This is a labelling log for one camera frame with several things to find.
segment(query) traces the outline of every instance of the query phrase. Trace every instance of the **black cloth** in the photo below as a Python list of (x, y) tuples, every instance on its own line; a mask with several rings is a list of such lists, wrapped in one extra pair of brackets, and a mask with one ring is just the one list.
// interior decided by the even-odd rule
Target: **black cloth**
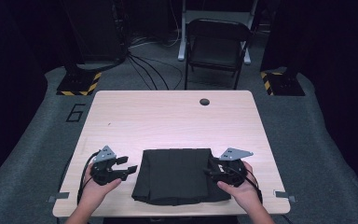
[(154, 205), (230, 199), (203, 171), (212, 156), (209, 148), (145, 150), (132, 198)]

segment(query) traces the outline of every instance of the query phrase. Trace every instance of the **black backdrop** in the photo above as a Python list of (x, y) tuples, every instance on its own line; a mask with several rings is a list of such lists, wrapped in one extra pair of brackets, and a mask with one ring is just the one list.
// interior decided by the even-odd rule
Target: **black backdrop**
[[(58, 3), (49, 6), (56, 18), (65, 21)], [(46, 22), (38, 1), (0, 0), (0, 166), (44, 99), (48, 86), (44, 75), (62, 66), (48, 39)], [(71, 42), (68, 49), (78, 59)]]
[(281, 1), (261, 71), (292, 65), (314, 85), (327, 131), (358, 175), (358, 1)]

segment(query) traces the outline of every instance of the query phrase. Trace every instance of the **gray floor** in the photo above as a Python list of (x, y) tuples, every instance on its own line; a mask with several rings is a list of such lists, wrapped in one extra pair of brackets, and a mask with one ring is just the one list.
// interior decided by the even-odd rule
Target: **gray floor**
[[(267, 34), (255, 36), (250, 49), (252, 64), (242, 68), (239, 90), (253, 93), (283, 184), (286, 191), (297, 198), (286, 216), (293, 223), (358, 223), (358, 181), (324, 127), (312, 84), (299, 75), (306, 96), (267, 95), (259, 73), (267, 39)], [(148, 44), (132, 48), (131, 53), (176, 66), (184, 73), (185, 64), (176, 58), (178, 49), (178, 44), (170, 48)], [(159, 70), (170, 89), (181, 80), (181, 74), (172, 66), (149, 62)], [(45, 100), (0, 169), (0, 223), (56, 222), (51, 213), (54, 204), (46, 200), (58, 192), (65, 164), (74, 152), (93, 99), (93, 95), (56, 95), (63, 76), (63, 68), (46, 74), (48, 91)], [(152, 83), (143, 76), (152, 88)], [(164, 90), (158, 76), (151, 76), (158, 89)], [(182, 80), (177, 90), (183, 87)], [(189, 88), (219, 89), (193, 83)], [(96, 91), (101, 90), (148, 90), (148, 87), (127, 60), (103, 72)], [(77, 107), (84, 111), (81, 120), (66, 122), (75, 104), (85, 104)], [(282, 216), (273, 217), (277, 223), (288, 223)], [(239, 220), (250, 223), (247, 216), (241, 216)], [(93, 218), (91, 223), (101, 221)]]

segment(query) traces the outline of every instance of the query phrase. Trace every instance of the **black cable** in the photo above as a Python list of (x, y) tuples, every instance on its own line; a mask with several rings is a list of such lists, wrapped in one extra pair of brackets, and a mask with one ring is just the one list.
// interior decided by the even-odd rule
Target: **black cable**
[(89, 157), (89, 159), (87, 160), (86, 164), (84, 165), (83, 173), (82, 173), (81, 178), (80, 178), (79, 190), (78, 190), (78, 192), (77, 192), (77, 204), (79, 204), (80, 199), (81, 199), (81, 195), (83, 194), (83, 188), (84, 188), (84, 186), (83, 186), (83, 179), (84, 179), (84, 176), (85, 176), (85, 174), (86, 174), (87, 167), (89, 166), (89, 163), (90, 163), (91, 159), (94, 158), (95, 156), (97, 156), (99, 152), (100, 152), (100, 150), (97, 151), (97, 152), (94, 152), (94, 153)]
[(147, 72), (147, 70), (141, 66), (139, 63), (137, 63), (132, 57), (131, 55), (129, 54), (129, 59), (132, 60), (134, 63), (136, 63), (138, 66), (140, 66), (142, 69), (144, 69), (144, 71), (147, 73), (147, 75), (149, 76), (150, 80), (152, 81), (153, 83), (153, 86), (156, 88), (156, 90), (158, 90), (157, 86), (156, 86), (156, 83), (154, 82), (153, 78), (150, 76), (150, 74)]
[(174, 69), (178, 70), (178, 71), (179, 71), (179, 73), (180, 73), (180, 79), (179, 79), (178, 83), (176, 84), (176, 86), (173, 88), (174, 90), (176, 90), (176, 88), (177, 88), (177, 87), (179, 86), (179, 84), (182, 82), (182, 79), (183, 79), (183, 73), (182, 73), (182, 70), (180, 70), (179, 68), (177, 68), (177, 67), (175, 67), (175, 66), (173, 66), (173, 65), (171, 65), (171, 64), (164, 63), (164, 62), (159, 61), (159, 60), (149, 59), (149, 58), (146, 58), (146, 57), (141, 57), (141, 56), (137, 56), (137, 57), (138, 57), (138, 58), (145, 59), (145, 60), (148, 60), (148, 61), (152, 61), (152, 62), (162, 63), (162, 64), (168, 65), (168, 66), (170, 66), (170, 67), (172, 67), (172, 68), (174, 68)]
[(286, 219), (286, 221), (290, 224), (293, 224), (293, 222), (285, 215), (281, 215), (284, 219)]
[(65, 177), (66, 171), (68, 170), (69, 162), (71, 162), (71, 159), (73, 156), (74, 155), (71, 155), (71, 157), (69, 157), (68, 161), (66, 162), (65, 166), (63, 167), (63, 171), (62, 171), (61, 177), (60, 177), (60, 184), (58, 185), (58, 192), (60, 192), (60, 190), (61, 190), (63, 179)]
[(125, 59), (120, 58), (120, 59), (117, 59), (114, 63), (109, 64), (109, 65), (107, 65), (107, 66), (98, 67), (98, 68), (91, 68), (91, 69), (82, 68), (82, 70), (87, 71), (87, 72), (100, 73), (100, 72), (103, 72), (103, 71), (112, 69), (112, 68), (114, 68), (114, 67), (120, 65), (120, 64), (122, 64), (124, 61), (125, 61)]
[(178, 20), (175, 17), (175, 13), (173, 12), (172, 0), (170, 0), (170, 9), (171, 9), (173, 20), (175, 21), (177, 35), (176, 35), (176, 40), (173, 41), (172, 44), (170, 44), (170, 45), (163, 44), (164, 47), (168, 47), (168, 48), (172, 47), (173, 45), (175, 45), (178, 42), (178, 40), (180, 40), (179, 24), (178, 24)]
[(86, 181), (86, 183), (84, 183), (83, 188), (86, 187), (86, 185), (91, 181), (91, 179), (92, 179), (95, 175), (93, 175), (92, 177), (90, 177), (90, 178)]
[(146, 36), (140, 36), (137, 39), (133, 38), (133, 40), (131, 41), (130, 47), (144, 44), (144, 43), (146, 43), (147, 40), (148, 40), (148, 37), (146, 37)]
[(251, 176), (255, 179), (255, 183), (256, 183), (256, 185), (257, 185), (257, 187), (258, 187), (258, 182), (257, 182), (257, 179), (255, 178), (255, 175), (254, 175), (250, 170), (248, 170), (248, 169), (246, 169), (246, 171), (247, 171), (249, 174), (251, 174)]
[(149, 67), (151, 67), (151, 68), (158, 74), (158, 76), (161, 78), (161, 80), (164, 82), (165, 87), (167, 88), (167, 90), (170, 89), (170, 88), (168, 88), (167, 82), (165, 81), (164, 77), (162, 77), (162, 75), (159, 73), (159, 71), (156, 70), (155, 67), (153, 67), (150, 63), (148, 63), (147, 61), (143, 60), (142, 58), (140, 58), (140, 57), (138, 57), (138, 56), (135, 56), (135, 55), (133, 55), (133, 54), (131, 54), (131, 53), (130, 53), (130, 56), (131, 56), (131, 57), (134, 57), (134, 58), (136, 58), (136, 59), (138, 59), (138, 60), (140, 60), (140, 61), (142, 61), (143, 63), (145, 63), (145, 64), (147, 64), (147, 65), (149, 65)]
[(129, 59), (129, 62), (130, 62), (130, 64), (132, 65), (133, 69), (135, 69), (135, 71), (138, 73), (138, 75), (139, 75), (139, 76), (141, 77), (141, 79), (144, 81), (144, 84), (147, 86), (147, 88), (149, 88), (149, 90), (152, 90), (152, 89), (150, 88), (150, 86), (147, 84), (145, 78), (141, 75), (141, 73), (138, 71), (138, 69), (136, 69), (135, 65), (133, 65), (131, 59)]

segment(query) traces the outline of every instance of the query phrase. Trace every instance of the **black curtain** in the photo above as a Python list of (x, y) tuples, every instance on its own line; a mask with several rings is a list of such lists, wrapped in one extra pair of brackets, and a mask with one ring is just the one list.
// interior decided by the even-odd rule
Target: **black curtain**
[(281, 1), (260, 70), (281, 66), (312, 82), (326, 129), (358, 175), (358, 1)]
[[(46, 11), (61, 33), (49, 32)], [(63, 66), (50, 35), (61, 36), (69, 55), (82, 63), (60, 1), (0, 0), (0, 166), (44, 99), (46, 72)]]

